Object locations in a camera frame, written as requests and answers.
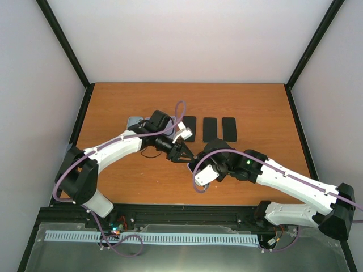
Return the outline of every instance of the white wall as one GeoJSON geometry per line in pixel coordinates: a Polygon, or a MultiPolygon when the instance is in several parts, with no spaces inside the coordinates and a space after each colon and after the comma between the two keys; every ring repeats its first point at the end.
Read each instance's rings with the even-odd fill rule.
{"type": "Polygon", "coordinates": [[[285,83],[331,0],[50,0],[91,82],[285,83]]]}
{"type": "Polygon", "coordinates": [[[35,1],[0,8],[0,264],[16,271],[84,88],[35,1]]]}
{"type": "MultiPolygon", "coordinates": [[[[345,1],[311,57],[293,96],[320,180],[354,187],[363,204],[363,1],[345,1]]],[[[363,212],[356,212],[356,219],[363,212]]],[[[349,244],[363,271],[363,224],[349,244]]]]}

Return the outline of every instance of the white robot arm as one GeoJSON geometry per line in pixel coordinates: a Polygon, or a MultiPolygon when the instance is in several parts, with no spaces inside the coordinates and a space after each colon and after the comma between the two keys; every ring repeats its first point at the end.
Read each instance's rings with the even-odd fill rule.
{"type": "Polygon", "coordinates": [[[275,188],[304,202],[304,204],[279,204],[261,201],[255,213],[255,222],[260,227],[271,226],[271,224],[310,226],[320,229],[334,239],[348,239],[354,207],[330,193],[339,194],[354,201],[354,191],[351,186],[341,184],[336,187],[324,184],[295,173],[257,151],[245,151],[249,157],[262,162],[258,163],[243,155],[230,152],[229,150],[233,149],[220,139],[209,142],[204,150],[194,157],[185,143],[178,141],[179,138],[186,139],[192,135],[190,129],[186,128],[182,122],[178,124],[180,130],[175,134],[174,139],[168,138],[165,134],[155,135],[156,132],[165,129],[169,120],[170,116],[156,110],[148,121],[144,120],[129,127],[121,135],[106,143],[85,150],[71,148],[64,158],[56,182],[69,170],[70,165],[80,160],[85,154],[92,153],[65,176],[60,183],[60,188],[71,197],[74,203],[85,206],[102,218],[110,217],[113,204],[97,190],[98,174],[115,161],[147,146],[153,146],[165,152],[166,158],[174,163],[189,163],[192,171],[202,161],[194,179],[197,185],[206,186],[213,180],[221,182],[226,175],[230,175],[241,181],[275,188]]]}
{"type": "Polygon", "coordinates": [[[174,163],[193,161],[193,153],[182,141],[178,140],[179,138],[187,139],[192,135],[191,130],[182,122],[178,123],[179,131],[173,139],[165,134],[152,135],[163,131],[169,120],[170,116],[156,110],[149,120],[129,127],[114,139],[85,150],[71,148],[63,160],[56,182],[74,162],[84,154],[92,152],[61,181],[60,188],[71,197],[74,203],[83,205],[102,218],[107,217],[113,210],[113,203],[97,190],[97,177],[110,164],[147,146],[154,146],[157,150],[165,152],[166,158],[174,163]]]}
{"type": "Polygon", "coordinates": [[[193,163],[189,164],[189,168],[194,171],[198,162],[208,157],[203,159],[195,175],[194,182],[197,185],[206,186],[214,180],[221,182],[226,175],[230,175],[241,181],[275,188],[304,204],[261,201],[255,214],[257,224],[310,226],[320,229],[334,239],[348,239],[354,207],[330,193],[354,201],[354,190],[351,186],[343,183],[336,187],[312,180],[254,150],[247,150],[244,153],[266,163],[258,163],[232,152],[218,153],[217,150],[232,150],[232,148],[223,140],[215,139],[206,145],[193,163]]]}

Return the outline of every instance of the wooden tabletop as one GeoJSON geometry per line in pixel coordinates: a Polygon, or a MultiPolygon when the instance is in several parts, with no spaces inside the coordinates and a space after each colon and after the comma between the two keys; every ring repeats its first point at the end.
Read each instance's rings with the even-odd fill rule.
{"type": "MultiPolygon", "coordinates": [[[[97,83],[77,146],[93,147],[121,134],[130,116],[149,117],[159,109],[174,115],[178,100],[187,115],[197,117],[196,141],[187,142],[196,155],[203,150],[203,117],[216,117],[222,138],[222,117],[235,117],[238,141],[230,146],[254,149],[303,175],[309,175],[293,116],[282,84],[97,83]]],[[[157,154],[149,147],[146,155],[157,154]]],[[[261,200],[298,201],[278,190],[226,177],[198,194],[186,164],[131,154],[107,167],[98,189],[116,203],[189,205],[257,205],[261,200]]]]}

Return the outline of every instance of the black cable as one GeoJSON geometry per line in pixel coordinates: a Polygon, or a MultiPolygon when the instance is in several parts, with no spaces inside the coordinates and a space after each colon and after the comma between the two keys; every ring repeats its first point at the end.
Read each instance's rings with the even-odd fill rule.
{"type": "Polygon", "coordinates": [[[146,155],[144,155],[143,153],[145,152],[145,150],[147,149],[147,147],[145,147],[142,151],[141,151],[141,156],[143,156],[143,157],[146,157],[146,158],[148,158],[148,159],[154,159],[154,158],[156,158],[156,157],[158,157],[158,156],[160,156],[161,155],[161,151],[159,151],[159,154],[158,155],[156,155],[156,156],[146,156],[146,155]]]}

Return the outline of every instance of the black metal frame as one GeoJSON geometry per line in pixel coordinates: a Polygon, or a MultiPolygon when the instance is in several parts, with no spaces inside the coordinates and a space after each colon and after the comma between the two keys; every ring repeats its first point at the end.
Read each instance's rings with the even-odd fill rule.
{"type": "MultiPolygon", "coordinates": [[[[88,81],[47,0],[36,1],[42,12],[44,13],[44,16],[46,17],[49,25],[52,27],[54,34],[58,38],[71,64],[73,65],[73,68],[79,76],[79,79],[81,80],[82,84],[86,89],[85,96],[83,98],[81,108],[79,110],[74,129],[69,141],[70,145],[75,146],[77,144],[83,120],[85,118],[88,104],[92,96],[94,83],[90,84],[90,82],[88,81]]],[[[287,84],[285,84],[286,95],[298,131],[307,167],[309,169],[311,178],[315,180],[318,180],[318,174],[316,172],[314,162],[306,142],[306,137],[304,135],[303,128],[299,119],[299,115],[296,110],[292,95],[292,88],[343,3],[344,0],[332,1],[318,29],[313,35],[313,38],[311,39],[304,54],[302,55],[300,61],[294,69],[289,81],[287,82],[287,84]]],[[[272,232],[272,230],[270,229],[267,231],[261,231],[260,229],[256,228],[255,225],[249,223],[249,219],[253,217],[253,213],[256,207],[121,204],[116,204],[115,207],[127,213],[129,215],[127,216],[128,218],[134,218],[134,222],[128,222],[130,226],[132,226],[133,224],[191,224],[191,222],[194,222],[195,224],[217,224],[227,226],[236,230],[248,230],[258,235],[269,235],[272,232]]],[[[89,214],[87,214],[84,209],[69,203],[57,203],[52,201],[49,207],[41,208],[18,271],[25,271],[31,249],[37,231],[39,229],[39,224],[41,222],[84,222],[86,224],[91,224],[90,222],[92,221],[87,221],[88,216],[89,214]]],[[[345,259],[348,263],[350,271],[357,271],[348,243],[344,241],[340,244],[343,249],[345,259]]]]}

